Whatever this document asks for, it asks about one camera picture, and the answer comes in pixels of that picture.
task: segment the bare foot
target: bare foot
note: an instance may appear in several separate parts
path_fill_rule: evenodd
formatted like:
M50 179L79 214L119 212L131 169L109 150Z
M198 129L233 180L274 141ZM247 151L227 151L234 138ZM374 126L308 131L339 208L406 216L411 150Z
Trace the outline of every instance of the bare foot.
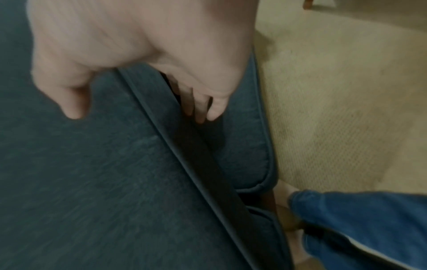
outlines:
M273 189L274 198L276 200L276 204L279 206L283 206L289 208L288 199L289 197L296 191L299 191L297 188L286 184L284 181L279 180L277 185Z
M290 252L292 253L292 260L294 261L295 265L305 262L306 260L311 258L311 256L305 251L304 246L302 244L303 235L303 230L286 232Z

